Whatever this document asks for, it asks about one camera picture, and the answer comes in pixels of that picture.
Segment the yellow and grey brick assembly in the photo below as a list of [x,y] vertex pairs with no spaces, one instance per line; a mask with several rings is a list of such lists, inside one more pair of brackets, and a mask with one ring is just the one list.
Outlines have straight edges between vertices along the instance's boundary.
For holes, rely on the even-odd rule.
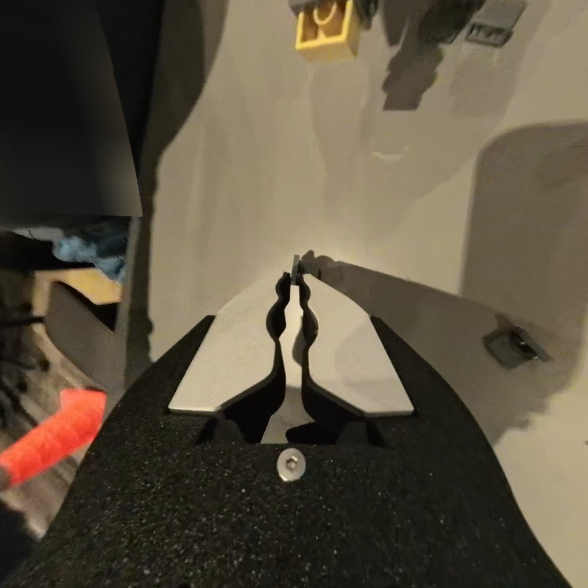
[[362,21],[357,1],[288,1],[296,16],[295,48],[310,62],[355,59]]

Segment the red fuzzy object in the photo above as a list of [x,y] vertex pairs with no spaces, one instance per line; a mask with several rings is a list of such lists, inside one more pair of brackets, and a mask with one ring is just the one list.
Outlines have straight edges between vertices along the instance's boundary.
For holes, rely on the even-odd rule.
[[58,411],[1,452],[1,491],[19,486],[92,444],[105,417],[107,394],[68,388]]

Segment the grey flat toy brick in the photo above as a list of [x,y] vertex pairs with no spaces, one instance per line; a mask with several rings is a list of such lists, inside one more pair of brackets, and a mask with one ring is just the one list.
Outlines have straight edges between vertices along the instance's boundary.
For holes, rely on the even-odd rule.
[[502,48],[527,6],[526,1],[484,1],[466,27],[465,40]]
[[514,370],[530,362],[549,363],[550,355],[524,328],[506,315],[495,315],[496,327],[481,341],[484,349],[507,370]]

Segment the grey desk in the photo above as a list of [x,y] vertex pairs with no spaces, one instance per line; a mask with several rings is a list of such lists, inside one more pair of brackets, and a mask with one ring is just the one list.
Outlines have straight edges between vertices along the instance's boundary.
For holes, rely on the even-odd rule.
[[[528,1],[502,48],[382,1],[310,63],[287,1],[168,1],[140,187],[130,380],[294,254],[459,393],[587,587],[587,1]],[[550,355],[514,370],[501,313]]]

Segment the blue cloth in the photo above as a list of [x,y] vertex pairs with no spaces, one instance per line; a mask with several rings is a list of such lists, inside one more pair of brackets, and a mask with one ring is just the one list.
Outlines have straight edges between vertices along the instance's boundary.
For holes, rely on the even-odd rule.
[[122,283],[126,275],[128,231],[86,233],[55,240],[54,256],[63,262],[89,264],[110,280]]

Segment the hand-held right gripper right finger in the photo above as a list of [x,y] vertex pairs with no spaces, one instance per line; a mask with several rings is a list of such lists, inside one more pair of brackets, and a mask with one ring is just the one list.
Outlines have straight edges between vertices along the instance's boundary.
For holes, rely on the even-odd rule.
[[414,407],[372,323],[356,302],[301,277],[308,385],[360,417],[410,416]]

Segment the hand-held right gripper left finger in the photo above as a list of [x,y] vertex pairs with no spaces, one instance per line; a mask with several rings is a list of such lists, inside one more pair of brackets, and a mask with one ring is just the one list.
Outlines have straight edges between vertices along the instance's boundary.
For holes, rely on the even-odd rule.
[[290,273],[274,271],[249,286],[212,320],[169,402],[172,413],[220,413],[282,366]]

